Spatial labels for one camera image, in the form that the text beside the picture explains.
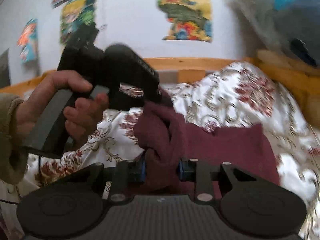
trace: human hand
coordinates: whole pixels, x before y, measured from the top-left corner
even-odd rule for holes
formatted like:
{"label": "human hand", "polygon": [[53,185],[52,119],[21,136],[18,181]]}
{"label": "human hand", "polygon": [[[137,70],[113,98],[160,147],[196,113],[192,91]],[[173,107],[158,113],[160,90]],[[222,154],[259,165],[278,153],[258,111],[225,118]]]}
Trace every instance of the human hand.
{"label": "human hand", "polygon": [[[17,149],[30,133],[41,113],[57,90],[70,88],[73,92],[89,92],[92,85],[73,70],[56,71],[46,76],[32,92],[29,99],[16,108],[12,115],[10,134],[12,145]],[[108,96],[98,94],[95,100],[78,98],[75,107],[67,106],[63,114],[67,119],[65,127],[75,140],[74,148],[84,145],[88,136],[97,129],[97,123],[103,118],[103,111],[108,108]]]}

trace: white wall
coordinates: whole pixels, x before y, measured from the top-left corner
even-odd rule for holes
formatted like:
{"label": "white wall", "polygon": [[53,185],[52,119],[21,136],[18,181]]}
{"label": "white wall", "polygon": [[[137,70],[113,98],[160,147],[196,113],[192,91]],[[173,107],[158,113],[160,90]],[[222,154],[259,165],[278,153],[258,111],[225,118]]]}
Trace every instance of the white wall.
{"label": "white wall", "polygon": [[[60,11],[52,0],[4,0],[0,4],[0,54],[9,48],[12,84],[33,78],[32,68],[21,65],[21,48],[16,43],[31,18],[37,18],[39,35],[39,63],[41,71],[58,66],[62,46],[59,44]],[[98,0],[97,27],[107,25],[96,40],[96,45],[122,42],[142,57],[219,57],[241,59],[253,56],[263,45],[246,20],[238,17],[224,2],[212,0],[213,42],[163,41],[170,23],[156,7],[156,0]]]}

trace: garment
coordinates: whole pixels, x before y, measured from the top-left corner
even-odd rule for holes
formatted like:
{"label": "garment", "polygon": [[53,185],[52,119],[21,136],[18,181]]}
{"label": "garment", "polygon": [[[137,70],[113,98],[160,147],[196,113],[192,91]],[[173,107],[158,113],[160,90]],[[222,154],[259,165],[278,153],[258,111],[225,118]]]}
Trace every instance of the garment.
{"label": "garment", "polygon": [[9,134],[12,113],[23,100],[16,95],[0,94],[0,179],[9,184],[22,180],[28,155],[12,151]]}
{"label": "garment", "polygon": [[211,165],[231,162],[279,185],[276,159],[261,124],[252,128],[212,127],[206,131],[186,123],[173,107],[146,102],[133,131],[139,146],[148,149],[146,182],[133,189],[135,193],[165,189],[168,193],[192,194],[194,183],[180,182],[176,175],[182,157],[205,160]]}

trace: white floral blanket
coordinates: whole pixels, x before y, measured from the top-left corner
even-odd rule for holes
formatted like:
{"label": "white floral blanket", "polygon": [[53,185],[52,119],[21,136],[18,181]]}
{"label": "white floral blanket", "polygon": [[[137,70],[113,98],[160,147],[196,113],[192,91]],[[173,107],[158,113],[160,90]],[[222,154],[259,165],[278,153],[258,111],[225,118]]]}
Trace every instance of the white floral blanket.
{"label": "white floral blanket", "polygon": [[[134,96],[136,88],[124,88]],[[299,195],[308,207],[308,216],[300,236],[320,238],[320,144],[314,131],[304,120],[291,94],[273,83],[258,68],[249,63],[232,63],[221,71],[209,74],[192,85],[177,84],[167,91],[176,112],[187,122],[211,129],[215,126],[250,127],[261,122],[278,160],[281,185]],[[0,198],[19,201],[21,197],[91,163],[115,166],[117,162],[141,154],[132,128],[142,113],[107,110],[98,129],[76,152],[65,153],[60,160],[41,159],[30,155],[28,170],[18,185],[0,183]],[[106,184],[104,197],[108,194]],[[15,205],[1,203],[0,226],[9,239],[19,239],[23,233],[15,216]]]}

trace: sleeve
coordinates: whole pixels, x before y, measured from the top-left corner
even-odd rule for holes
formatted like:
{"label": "sleeve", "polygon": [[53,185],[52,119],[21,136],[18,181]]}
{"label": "sleeve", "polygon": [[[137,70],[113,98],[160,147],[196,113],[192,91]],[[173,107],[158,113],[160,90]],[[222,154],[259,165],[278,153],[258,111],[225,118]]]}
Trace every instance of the sleeve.
{"label": "sleeve", "polygon": [[28,154],[13,150],[9,133],[12,113],[23,100],[16,95],[0,94],[0,179],[17,184],[26,171]]}

